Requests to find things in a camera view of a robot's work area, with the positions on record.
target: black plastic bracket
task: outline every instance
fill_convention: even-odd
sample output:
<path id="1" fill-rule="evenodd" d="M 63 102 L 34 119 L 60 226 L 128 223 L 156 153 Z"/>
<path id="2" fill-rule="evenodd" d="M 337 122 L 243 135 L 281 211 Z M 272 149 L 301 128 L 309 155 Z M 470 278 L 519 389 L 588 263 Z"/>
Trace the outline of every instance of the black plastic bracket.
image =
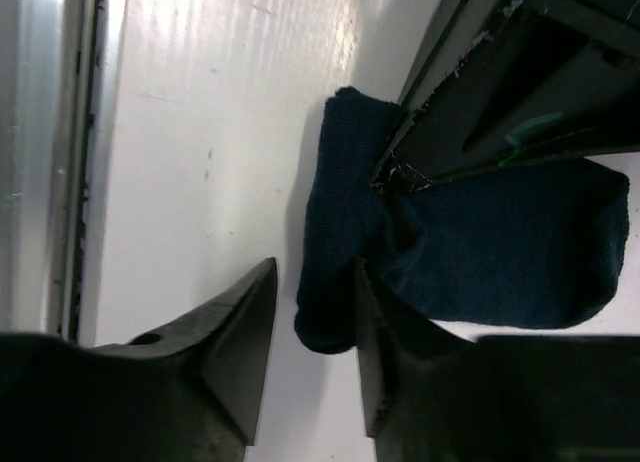
<path id="1" fill-rule="evenodd" d="M 462 340 L 356 268 L 378 462 L 640 460 L 640 337 Z"/>
<path id="2" fill-rule="evenodd" d="M 267 259 L 127 345 L 0 336 L 3 459 L 242 461 L 255 440 L 276 299 Z"/>
<path id="3" fill-rule="evenodd" d="M 374 185 L 640 150 L 640 0 L 443 0 Z"/>

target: dark blue sock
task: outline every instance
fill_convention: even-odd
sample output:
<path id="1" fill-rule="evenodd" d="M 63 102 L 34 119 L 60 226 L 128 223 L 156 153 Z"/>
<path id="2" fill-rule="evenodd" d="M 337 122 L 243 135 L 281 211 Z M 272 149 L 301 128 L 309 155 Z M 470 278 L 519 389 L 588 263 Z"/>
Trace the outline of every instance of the dark blue sock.
<path id="1" fill-rule="evenodd" d="M 439 320 L 564 328 L 613 297 L 629 231 L 626 176 L 579 159 L 383 196 L 371 176 L 403 113 L 352 88 L 327 101 L 297 298 L 307 347 L 354 345 L 357 256 Z"/>

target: metal frame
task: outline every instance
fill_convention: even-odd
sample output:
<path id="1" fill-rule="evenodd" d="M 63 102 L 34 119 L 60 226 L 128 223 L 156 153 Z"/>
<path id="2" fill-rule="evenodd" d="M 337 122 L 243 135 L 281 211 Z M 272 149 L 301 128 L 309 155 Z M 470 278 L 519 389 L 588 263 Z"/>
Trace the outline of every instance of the metal frame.
<path id="1" fill-rule="evenodd" d="M 86 184 L 88 194 L 83 207 L 84 233 L 79 310 L 78 342 L 94 345 L 102 247 L 107 216 L 107 187 L 110 173 L 113 126 L 119 80 L 122 37 L 127 0 L 102 0 L 98 15 L 98 45 L 100 54 L 94 74 L 92 127 L 89 134 Z"/>
<path id="2" fill-rule="evenodd" d="M 67 225 L 64 243 L 64 260 L 61 307 L 61 335 L 67 340 L 77 338 L 77 312 L 79 306 L 78 274 L 81 273 L 80 227 L 84 198 L 84 179 L 86 172 L 87 136 L 91 120 L 91 91 L 93 87 L 93 68 L 96 52 L 97 12 L 99 0 L 84 0 L 80 57 L 78 58 L 78 87 L 76 93 L 76 118 L 73 147 L 69 154 Z"/>
<path id="3" fill-rule="evenodd" d="M 1 8 L 0 328 L 59 333 L 84 0 L 2 0 Z"/>

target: navy knit fabric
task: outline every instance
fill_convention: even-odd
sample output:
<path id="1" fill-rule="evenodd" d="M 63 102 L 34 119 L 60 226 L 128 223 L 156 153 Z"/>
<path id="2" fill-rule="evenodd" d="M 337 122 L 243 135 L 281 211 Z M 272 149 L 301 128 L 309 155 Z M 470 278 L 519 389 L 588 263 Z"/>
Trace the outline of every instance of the navy knit fabric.
<path id="1" fill-rule="evenodd" d="M 295 321 L 309 349 L 354 345 L 356 256 L 431 319 L 565 328 L 611 300 L 629 232 L 625 175 L 579 159 L 383 196 L 371 176 L 403 114 L 353 88 L 326 103 Z"/>

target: white wall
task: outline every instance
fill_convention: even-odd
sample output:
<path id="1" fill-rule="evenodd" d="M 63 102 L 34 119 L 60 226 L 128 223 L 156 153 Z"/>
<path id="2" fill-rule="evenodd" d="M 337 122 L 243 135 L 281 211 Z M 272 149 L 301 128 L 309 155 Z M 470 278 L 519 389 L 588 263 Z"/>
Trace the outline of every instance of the white wall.
<path id="1" fill-rule="evenodd" d="M 251 462 L 374 460 L 355 353 L 318 356 L 293 333 L 304 207 L 323 101 L 348 84 L 396 100 L 438 1 L 129 0 L 96 343 L 165 323 L 276 256 Z M 602 160 L 640 176 L 636 156 Z M 616 301 L 576 330 L 640 332 L 637 233 L 634 221 Z"/>

